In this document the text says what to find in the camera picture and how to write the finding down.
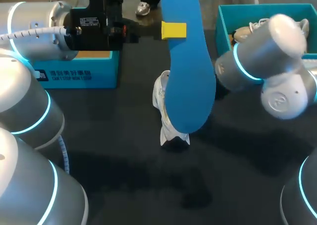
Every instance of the glowing blue ring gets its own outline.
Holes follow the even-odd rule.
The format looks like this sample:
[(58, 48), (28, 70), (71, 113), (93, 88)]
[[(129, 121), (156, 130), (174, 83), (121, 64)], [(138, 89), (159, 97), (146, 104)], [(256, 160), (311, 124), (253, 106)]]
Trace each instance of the glowing blue ring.
[[(9, 12), (8, 23), (7, 23), (8, 34), (11, 34), (11, 33), (12, 33), (11, 25), (12, 25), (12, 18), (13, 18), (14, 11), (16, 10), (16, 8), (17, 8), (20, 4), (23, 4), (23, 3), (25, 3), (25, 2), (16, 3), (16, 4), (11, 8), (11, 10), (10, 10), (10, 12)], [(10, 39), (10, 43), (11, 43), (12, 49), (17, 53), (17, 55), (18, 55), (21, 59), (24, 59), (24, 60), (28, 61), (27, 59), (25, 59), (25, 58), (20, 54), (20, 52), (18, 51), (18, 49), (16, 48), (16, 46), (15, 46), (15, 44), (14, 44), (13, 39)]]
[(253, 77), (252, 75), (250, 75), (242, 66), (242, 64), (240, 63), (239, 61), (239, 58), (238, 58), (238, 54), (237, 54), (237, 49), (238, 49), (238, 45), (239, 43), (237, 43), (236, 45), (234, 45), (233, 47), (233, 57), (238, 65), (238, 67), (240, 68), (240, 70), (246, 75), (248, 76), (249, 78), (253, 79), (253, 80), (262, 80), (262, 79), (259, 79), (259, 78), (255, 78)]
[(299, 175), (298, 175), (298, 180), (299, 180), (299, 188), (301, 190), (301, 193), (302, 193), (302, 196), (303, 196), (303, 199), (307, 205), (307, 207), (309, 208), (309, 210), (311, 211), (311, 213), (314, 215), (314, 217), (317, 219), (317, 213), (313, 210), (312, 206), (309, 204), (307, 198), (306, 198), (306, 195), (304, 193), (304, 190), (303, 190), (303, 185), (302, 185), (302, 170), (303, 170), (303, 166), (305, 164), (305, 161), (307, 160), (307, 158), (304, 160), (304, 162), (302, 163), (302, 166), (299, 170)]
[(54, 172), (54, 189), (53, 189), (53, 194), (52, 194), (50, 203), (49, 203), (44, 215), (42, 216), (41, 220), (38, 222), (37, 225), (42, 225), (45, 222), (45, 220), (47, 219), (48, 215), (50, 214), (50, 211), (52, 210), (52, 207), (53, 207), (53, 204), (54, 204), (54, 201), (56, 198), (56, 194), (57, 194), (57, 187), (58, 187), (57, 172), (56, 172), (56, 168), (53, 165), (53, 163), (50, 160), (49, 160), (49, 162), (50, 162), (50, 164), (53, 168), (53, 172)]
[(47, 107), (45, 113), (43, 114), (43, 116), (42, 116), (36, 123), (34, 123), (32, 126), (28, 127), (27, 129), (24, 129), (24, 130), (19, 131), (19, 132), (12, 132), (11, 134), (16, 135), (16, 134), (21, 134), (21, 133), (25, 133), (25, 132), (27, 132), (27, 131), (30, 131), (31, 129), (35, 128), (37, 125), (39, 125), (39, 124), (44, 120), (44, 118), (46, 117), (46, 115), (48, 115), (49, 110), (50, 110), (50, 107), (51, 107), (51, 98), (50, 98), (50, 95), (48, 94), (47, 91), (46, 91), (46, 93), (47, 93), (48, 98), (49, 98), (49, 103), (48, 103), (48, 107)]
[[(317, 79), (316, 77), (314, 76), (314, 74), (312, 74), (310, 71), (308, 71), (310, 75), (312, 75), (314, 81), (315, 81), (315, 84), (316, 84), (316, 89), (317, 89)], [(316, 94), (315, 94), (315, 98), (314, 98), (314, 102), (317, 100), (317, 90), (316, 90)]]

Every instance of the label sticker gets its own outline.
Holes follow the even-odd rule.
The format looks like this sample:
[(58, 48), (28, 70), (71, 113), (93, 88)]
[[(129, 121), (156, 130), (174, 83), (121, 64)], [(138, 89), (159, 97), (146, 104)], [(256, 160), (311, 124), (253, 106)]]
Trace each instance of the label sticker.
[(80, 25), (84, 27), (88, 26), (98, 26), (99, 20), (98, 18), (81, 18), (80, 19)]
[(46, 72), (44, 70), (36, 70), (40, 73), (40, 78), (38, 78), (37, 80), (38, 81), (48, 81), (49, 78), (48, 76), (46, 75)]
[(92, 80), (91, 72), (89, 70), (51, 70), (52, 80)]

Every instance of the blue cardboard box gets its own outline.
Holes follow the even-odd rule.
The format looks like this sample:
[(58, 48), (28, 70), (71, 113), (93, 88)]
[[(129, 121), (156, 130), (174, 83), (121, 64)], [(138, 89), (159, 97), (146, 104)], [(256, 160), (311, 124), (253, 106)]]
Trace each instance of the blue cardboard box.
[(33, 64), (41, 73), (38, 79), (45, 89), (115, 88), (119, 52), (79, 52), (70, 61), (38, 61)]
[(317, 12), (310, 3), (220, 5), (215, 32), (218, 55), (231, 50), (229, 35), (234, 30), (248, 26), (249, 22), (255, 23), (279, 13), (286, 14), (295, 21), (308, 19), (308, 53), (303, 58), (317, 58)]

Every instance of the sneaker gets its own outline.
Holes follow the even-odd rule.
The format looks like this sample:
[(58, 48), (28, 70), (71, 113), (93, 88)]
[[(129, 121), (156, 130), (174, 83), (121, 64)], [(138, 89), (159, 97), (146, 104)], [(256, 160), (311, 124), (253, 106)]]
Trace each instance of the sneaker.
[[(263, 18), (260, 19), (258, 23), (249, 23), (248, 27), (242, 27), (237, 29), (233, 33), (234, 41), (237, 43), (244, 42), (250, 34), (252, 34), (255, 30), (263, 26), (268, 20), (269, 18)], [(307, 38), (309, 34), (309, 21), (307, 19), (303, 19), (302, 21), (297, 23), (298, 26), (301, 28), (303, 35), (305, 35), (305, 37)]]
[(309, 34), (309, 21), (304, 18), (302, 21), (297, 23), (301, 28), (303, 35), (307, 38)]
[(137, 16), (146, 16), (150, 13), (151, 6), (148, 3), (140, 2), (135, 12)]
[(171, 141), (175, 137), (179, 137), (186, 141), (188, 145), (189, 135), (180, 133), (171, 124), (166, 108), (165, 108), (165, 89), (168, 82), (169, 70), (164, 71), (159, 78), (155, 81), (153, 89), (153, 106), (160, 111), (162, 116), (162, 128), (160, 130), (160, 145), (162, 146), (166, 141)]

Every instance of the gray robot arm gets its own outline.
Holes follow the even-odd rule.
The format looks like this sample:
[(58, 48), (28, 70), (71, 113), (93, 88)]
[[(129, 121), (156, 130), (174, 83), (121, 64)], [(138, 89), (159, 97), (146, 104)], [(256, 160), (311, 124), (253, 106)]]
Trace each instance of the gray robot arm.
[(219, 82), (235, 92), (263, 84), (264, 109), (279, 119), (300, 115), (316, 100), (317, 80), (301, 60), (307, 42), (297, 23), (278, 14), (215, 64)]

